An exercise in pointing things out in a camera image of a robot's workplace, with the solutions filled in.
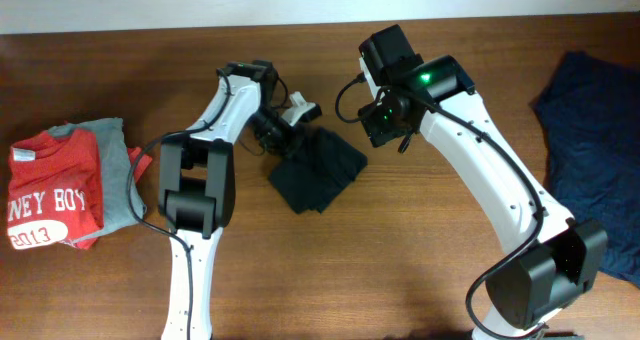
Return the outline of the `black t-shirt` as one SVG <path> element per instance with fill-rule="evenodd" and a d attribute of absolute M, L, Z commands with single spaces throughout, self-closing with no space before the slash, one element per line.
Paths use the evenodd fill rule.
<path fill-rule="evenodd" d="M 367 165 L 367 156 L 337 133 L 316 128 L 268 179 L 296 214 L 322 213 Z"/>

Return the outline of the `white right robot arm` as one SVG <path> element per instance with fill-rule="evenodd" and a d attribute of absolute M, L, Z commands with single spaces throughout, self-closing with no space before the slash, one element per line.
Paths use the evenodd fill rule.
<path fill-rule="evenodd" d="M 578 222 L 526 168 L 492 121 L 475 83 L 450 55 L 426 62 L 399 25 L 359 46 L 361 75 L 373 102 L 358 120 L 375 147 L 412 136 L 451 164 L 490 220 L 505 256 L 479 275 L 485 318 L 470 313 L 474 339 L 541 339 L 548 321 L 590 291 L 607 247 L 595 220 Z"/>

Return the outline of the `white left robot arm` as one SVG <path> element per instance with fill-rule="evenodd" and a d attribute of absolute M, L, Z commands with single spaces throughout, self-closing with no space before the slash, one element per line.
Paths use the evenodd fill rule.
<path fill-rule="evenodd" d="M 185 134 L 161 143 L 159 212 L 172 250 L 165 339 L 210 339 L 215 254 L 235 207 L 234 145 L 250 128 L 260 146 L 291 154 L 302 136 L 271 99 L 279 74 L 269 61 L 231 62 L 218 90 Z"/>

